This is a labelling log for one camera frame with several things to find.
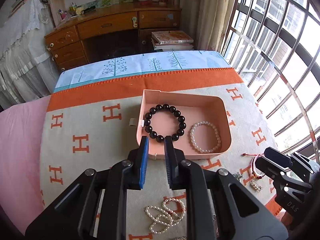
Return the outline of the pearl hair clip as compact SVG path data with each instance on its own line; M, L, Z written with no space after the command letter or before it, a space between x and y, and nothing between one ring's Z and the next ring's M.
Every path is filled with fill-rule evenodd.
M259 185L257 183L256 180L252 179L250 181L250 186L255 190L255 191L258 191L258 192L261 192L263 190L263 187L261 185Z

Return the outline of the small teal flower clip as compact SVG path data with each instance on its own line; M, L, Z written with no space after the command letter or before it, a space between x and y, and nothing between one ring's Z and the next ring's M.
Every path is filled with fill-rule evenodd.
M243 175L239 172L234 173L233 176L237 179L237 181L241 181L241 179L243 178Z

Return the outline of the silver leaf brooch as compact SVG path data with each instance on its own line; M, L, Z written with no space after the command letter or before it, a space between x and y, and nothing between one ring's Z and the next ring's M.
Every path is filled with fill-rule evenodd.
M187 240L187 237L186 237L186 236L175 237L175 238L172 239L172 240Z

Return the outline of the pink jewelry tray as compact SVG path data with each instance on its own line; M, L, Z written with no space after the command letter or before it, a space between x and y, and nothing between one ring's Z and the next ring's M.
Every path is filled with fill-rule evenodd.
M195 160L226 153L232 142L220 97L149 89L143 91L136 141L143 136L149 140L151 159L165 157L165 137L188 159Z

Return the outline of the pink bed sheet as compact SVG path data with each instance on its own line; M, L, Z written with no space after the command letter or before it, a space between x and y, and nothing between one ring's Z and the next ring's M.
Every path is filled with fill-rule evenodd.
M50 97L1 112L1 207L20 233L42 212L40 148Z

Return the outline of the metal window grille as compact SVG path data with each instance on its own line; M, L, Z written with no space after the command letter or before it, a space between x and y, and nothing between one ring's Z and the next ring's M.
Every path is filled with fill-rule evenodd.
M319 160L319 3L235 0L222 54L283 153Z

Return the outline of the white lace cloth cover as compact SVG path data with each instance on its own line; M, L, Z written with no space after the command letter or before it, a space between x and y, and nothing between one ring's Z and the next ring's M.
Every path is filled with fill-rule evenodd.
M1 107L53 93L59 78L45 43L54 29L48 5L27 0L1 27Z

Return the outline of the stack of magazines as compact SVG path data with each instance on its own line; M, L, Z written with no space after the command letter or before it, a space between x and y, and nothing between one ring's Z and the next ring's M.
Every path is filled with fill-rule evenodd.
M194 40L181 30L154 31L151 33L151 42L154 50L180 51L194 49Z

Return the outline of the beige curtain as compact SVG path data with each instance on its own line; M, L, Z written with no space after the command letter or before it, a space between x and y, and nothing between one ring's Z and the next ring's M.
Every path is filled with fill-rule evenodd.
M174 0L182 9L180 28L197 50L222 51L235 0Z

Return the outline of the wooden desk with drawers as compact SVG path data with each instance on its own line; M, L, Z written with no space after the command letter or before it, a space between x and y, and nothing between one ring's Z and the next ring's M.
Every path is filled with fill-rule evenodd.
M175 5L123 3L68 20L45 36L47 50L63 72L115 57L153 51L152 32L177 30Z

